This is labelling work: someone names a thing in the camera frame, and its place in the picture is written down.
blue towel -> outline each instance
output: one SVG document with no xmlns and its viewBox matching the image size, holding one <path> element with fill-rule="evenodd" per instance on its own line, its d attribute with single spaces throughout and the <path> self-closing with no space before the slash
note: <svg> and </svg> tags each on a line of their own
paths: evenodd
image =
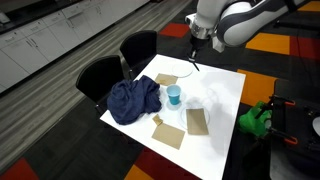
<svg viewBox="0 0 320 180">
<path fill-rule="evenodd" d="M 107 99 L 112 117 L 117 123 L 126 125 L 135 122 L 141 113 L 160 111 L 159 88 L 160 85 L 148 76 L 116 83 Z"/>
</svg>

green object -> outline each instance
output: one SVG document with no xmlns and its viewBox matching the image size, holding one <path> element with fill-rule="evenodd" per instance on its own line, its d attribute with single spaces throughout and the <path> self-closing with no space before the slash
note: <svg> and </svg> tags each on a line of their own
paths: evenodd
<svg viewBox="0 0 320 180">
<path fill-rule="evenodd" d="M 241 132 L 252 133 L 258 137 L 264 136 L 267 133 L 264 122 L 271 118 L 272 110 L 266 110 L 258 119 L 255 119 L 264 104 L 264 102 L 259 101 L 246 114 L 240 116 L 239 126 Z"/>
</svg>

black chair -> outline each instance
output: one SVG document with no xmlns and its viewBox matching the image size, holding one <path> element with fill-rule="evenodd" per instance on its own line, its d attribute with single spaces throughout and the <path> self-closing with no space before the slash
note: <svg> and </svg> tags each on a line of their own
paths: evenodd
<svg viewBox="0 0 320 180">
<path fill-rule="evenodd" d="M 114 84 L 124 79 L 120 57 L 99 58 L 88 64 L 80 73 L 76 87 L 96 103 L 102 115 L 107 110 L 106 98 Z"/>
<path fill-rule="evenodd" d="M 133 79 L 157 54 L 157 32 L 143 30 L 131 34 L 122 42 L 120 51 L 129 65 L 129 77 Z"/>
</svg>

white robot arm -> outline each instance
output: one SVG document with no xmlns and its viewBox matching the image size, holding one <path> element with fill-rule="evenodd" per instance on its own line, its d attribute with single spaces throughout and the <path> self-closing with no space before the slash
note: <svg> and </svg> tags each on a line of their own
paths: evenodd
<svg viewBox="0 0 320 180">
<path fill-rule="evenodd" d="M 219 52 L 224 46 L 248 42 L 260 29 L 279 17 L 296 11 L 309 0 L 199 0 L 197 13 L 186 16 L 191 29 L 189 60 L 212 38 Z"/>
</svg>

blue cup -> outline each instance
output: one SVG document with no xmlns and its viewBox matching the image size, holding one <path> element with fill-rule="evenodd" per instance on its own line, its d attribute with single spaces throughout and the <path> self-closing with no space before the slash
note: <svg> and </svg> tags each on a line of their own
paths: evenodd
<svg viewBox="0 0 320 180">
<path fill-rule="evenodd" d="M 167 94 L 172 105 L 177 105 L 180 103 L 180 93 L 181 88 L 176 84 L 172 84 L 167 87 Z"/>
</svg>

